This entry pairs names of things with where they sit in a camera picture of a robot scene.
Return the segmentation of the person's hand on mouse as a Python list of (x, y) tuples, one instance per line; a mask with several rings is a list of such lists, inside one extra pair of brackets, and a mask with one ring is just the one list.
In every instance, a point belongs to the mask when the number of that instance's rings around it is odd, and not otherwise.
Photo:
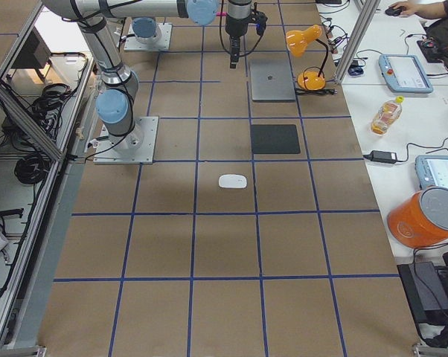
[(391, 4), (389, 7), (392, 9), (399, 9), (401, 16), (415, 15), (420, 10), (421, 4), (414, 3), (412, 1), (398, 1)]

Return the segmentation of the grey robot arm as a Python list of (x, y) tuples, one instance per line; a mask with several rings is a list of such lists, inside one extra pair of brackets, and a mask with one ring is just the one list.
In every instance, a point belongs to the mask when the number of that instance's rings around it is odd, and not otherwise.
[[(222, 34), (222, 19), (220, 19), (220, 43), (223, 50), (230, 56), (230, 68), (236, 68), (241, 57), (241, 38), (246, 35), (249, 24), (257, 23), (257, 5), (251, 1), (228, 1), (227, 10), (223, 12), (224, 1), (187, 1), (184, 9), (189, 18), (198, 25), (208, 25), (217, 16), (225, 18), (225, 32), (229, 37), (229, 49), (224, 45)], [(161, 35), (154, 18), (138, 17), (132, 20), (132, 30), (135, 37), (145, 42), (156, 42)]]
[(100, 69), (106, 89), (99, 94), (95, 107), (116, 152), (135, 152), (144, 134), (133, 114), (138, 77), (126, 65), (117, 41), (107, 27), (108, 19), (126, 17), (189, 18), (198, 25), (215, 19), (217, 1), (44, 1), (56, 15), (77, 23)]

